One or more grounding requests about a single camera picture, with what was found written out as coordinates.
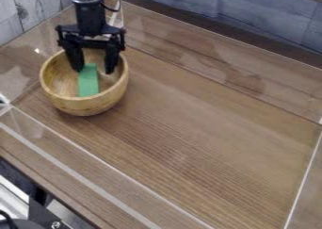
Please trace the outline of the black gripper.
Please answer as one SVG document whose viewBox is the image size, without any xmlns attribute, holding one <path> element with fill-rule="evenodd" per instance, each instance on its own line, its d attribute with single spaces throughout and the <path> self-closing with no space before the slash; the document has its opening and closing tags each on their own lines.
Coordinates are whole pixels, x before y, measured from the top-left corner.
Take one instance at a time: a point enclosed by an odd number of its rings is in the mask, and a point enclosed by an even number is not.
<svg viewBox="0 0 322 229">
<path fill-rule="evenodd" d="M 57 45 L 66 50 L 67 58 L 76 72 L 84 66 L 83 48 L 106 49 L 106 73 L 118 66 L 119 51 L 124 49 L 124 29 L 110 25 L 106 11 L 120 12 L 120 0 L 72 0 L 75 20 L 72 25 L 59 25 Z"/>
</svg>

